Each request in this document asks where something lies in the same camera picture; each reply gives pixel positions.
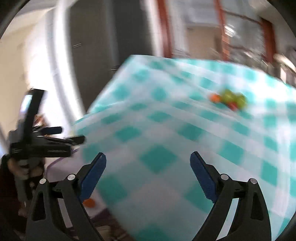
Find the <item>left hand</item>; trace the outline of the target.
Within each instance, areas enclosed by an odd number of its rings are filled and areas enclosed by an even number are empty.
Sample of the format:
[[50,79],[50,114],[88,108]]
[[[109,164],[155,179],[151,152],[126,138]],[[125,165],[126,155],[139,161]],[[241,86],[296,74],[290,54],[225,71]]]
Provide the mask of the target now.
[[45,159],[34,159],[38,161],[38,164],[34,164],[33,167],[27,165],[20,165],[21,161],[17,162],[16,160],[10,158],[7,161],[7,166],[9,171],[20,180],[29,180],[29,185],[34,187],[40,179],[44,176],[45,171]]

